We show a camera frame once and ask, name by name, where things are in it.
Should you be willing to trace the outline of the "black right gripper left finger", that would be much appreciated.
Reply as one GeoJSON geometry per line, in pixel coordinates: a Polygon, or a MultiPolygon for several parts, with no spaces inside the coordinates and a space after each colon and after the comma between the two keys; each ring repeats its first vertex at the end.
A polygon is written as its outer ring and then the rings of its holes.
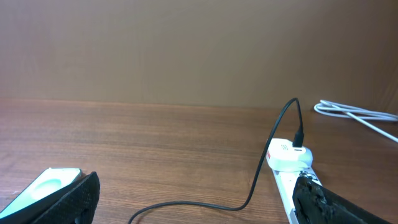
{"type": "Polygon", "coordinates": [[[95,171],[1,218],[2,224],[92,224],[100,199],[95,171]]]}

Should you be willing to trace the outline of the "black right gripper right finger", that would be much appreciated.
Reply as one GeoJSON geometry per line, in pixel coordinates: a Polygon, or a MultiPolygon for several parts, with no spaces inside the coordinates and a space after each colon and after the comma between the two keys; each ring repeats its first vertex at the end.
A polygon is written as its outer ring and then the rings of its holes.
{"type": "Polygon", "coordinates": [[[389,224],[304,176],[297,179],[292,199],[299,224],[389,224]]]}

